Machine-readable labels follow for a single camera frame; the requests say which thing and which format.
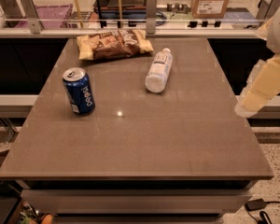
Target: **power adapter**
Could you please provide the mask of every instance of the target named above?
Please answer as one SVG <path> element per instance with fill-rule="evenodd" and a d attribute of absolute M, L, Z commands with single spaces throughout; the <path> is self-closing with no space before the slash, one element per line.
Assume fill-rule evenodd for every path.
<path fill-rule="evenodd" d="M 264 209 L 267 203 L 261 198 L 245 203 L 245 210 L 248 212 Z"/>

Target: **can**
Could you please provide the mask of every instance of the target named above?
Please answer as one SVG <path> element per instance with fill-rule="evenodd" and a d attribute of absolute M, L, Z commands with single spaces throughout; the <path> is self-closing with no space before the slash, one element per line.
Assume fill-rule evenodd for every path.
<path fill-rule="evenodd" d="M 91 81 L 84 69 L 74 67 L 63 73 L 63 85 L 72 110 L 77 114 L 89 114 L 95 108 Z"/>

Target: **bottle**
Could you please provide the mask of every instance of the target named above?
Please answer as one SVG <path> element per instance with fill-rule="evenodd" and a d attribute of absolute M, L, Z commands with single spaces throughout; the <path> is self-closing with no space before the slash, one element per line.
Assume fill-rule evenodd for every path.
<path fill-rule="evenodd" d="M 166 48 L 158 52 L 153 60 L 146 78 L 149 91 L 159 93 L 164 91 L 172 66 L 173 56 Z"/>

